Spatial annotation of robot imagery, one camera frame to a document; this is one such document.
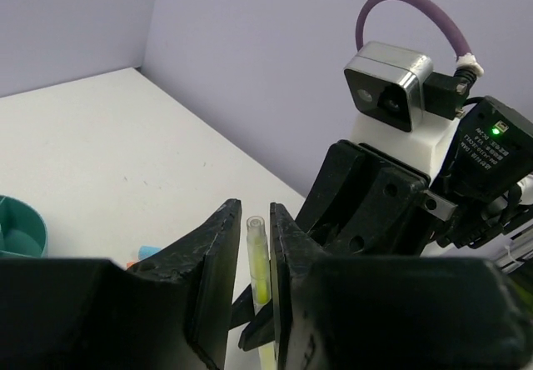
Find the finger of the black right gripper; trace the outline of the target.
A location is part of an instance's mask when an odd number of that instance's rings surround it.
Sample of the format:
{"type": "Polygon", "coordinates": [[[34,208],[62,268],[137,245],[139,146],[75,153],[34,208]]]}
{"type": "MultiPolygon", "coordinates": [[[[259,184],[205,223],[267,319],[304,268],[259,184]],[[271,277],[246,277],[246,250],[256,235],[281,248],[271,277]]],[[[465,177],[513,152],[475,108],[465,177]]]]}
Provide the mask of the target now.
{"type": "Polygon", "coordinates": [[[271,299],[244,328],[238,347],[245,352],[249,352],[274,341],[274,305],[271,299]]]}
{"type": "Polygon", "coordinates": [[[230,328],[249,323],[254,318],[252,289],[245,288],[232,304],[230,328]]]}

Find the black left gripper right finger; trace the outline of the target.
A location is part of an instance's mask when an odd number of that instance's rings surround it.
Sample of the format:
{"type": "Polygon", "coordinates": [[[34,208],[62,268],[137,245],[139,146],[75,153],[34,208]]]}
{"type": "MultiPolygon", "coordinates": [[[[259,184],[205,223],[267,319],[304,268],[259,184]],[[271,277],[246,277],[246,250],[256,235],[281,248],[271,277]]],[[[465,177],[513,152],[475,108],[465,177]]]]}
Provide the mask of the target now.
{"type": "Polygon", "coordinates": [[[280,369],[522,369],[532,320],[476,257],[335,255],[270,206],[280,369]]]}

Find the yellow gel pen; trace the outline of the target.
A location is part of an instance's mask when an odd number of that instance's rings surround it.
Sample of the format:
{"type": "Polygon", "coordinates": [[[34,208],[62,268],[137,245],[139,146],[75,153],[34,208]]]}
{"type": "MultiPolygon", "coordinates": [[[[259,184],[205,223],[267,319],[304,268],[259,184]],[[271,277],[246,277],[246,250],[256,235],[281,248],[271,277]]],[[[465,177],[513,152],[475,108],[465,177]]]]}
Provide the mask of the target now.
{"type": "Polygon", "coordinates": [[[271,301],[271,275],[265,220],[247,219],[247,253],[252,286],[254,314],[271,301]]]}

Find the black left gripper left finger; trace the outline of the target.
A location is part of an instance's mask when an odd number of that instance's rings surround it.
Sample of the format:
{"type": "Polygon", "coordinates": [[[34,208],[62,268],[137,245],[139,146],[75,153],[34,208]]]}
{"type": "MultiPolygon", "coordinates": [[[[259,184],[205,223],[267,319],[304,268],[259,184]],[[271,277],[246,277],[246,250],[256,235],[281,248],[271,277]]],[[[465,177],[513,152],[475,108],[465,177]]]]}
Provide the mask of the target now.
{"type": "Polygon", "coordinates": [[[103,258],[1,261],[4,369],[221,369],[242,204],[123,269],[103,258]]]}

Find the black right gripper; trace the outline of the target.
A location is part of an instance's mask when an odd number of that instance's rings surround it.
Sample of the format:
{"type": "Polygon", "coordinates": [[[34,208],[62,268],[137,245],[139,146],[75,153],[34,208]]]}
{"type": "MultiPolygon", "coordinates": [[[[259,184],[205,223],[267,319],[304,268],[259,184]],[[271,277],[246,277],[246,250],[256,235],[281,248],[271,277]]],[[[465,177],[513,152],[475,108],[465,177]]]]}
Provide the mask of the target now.
{"type": "Polygon", "coordinates": [[[424,173],[366,144],[332,144],[296,216],[329,253],[418,256],[456,213],[424,173]]]}

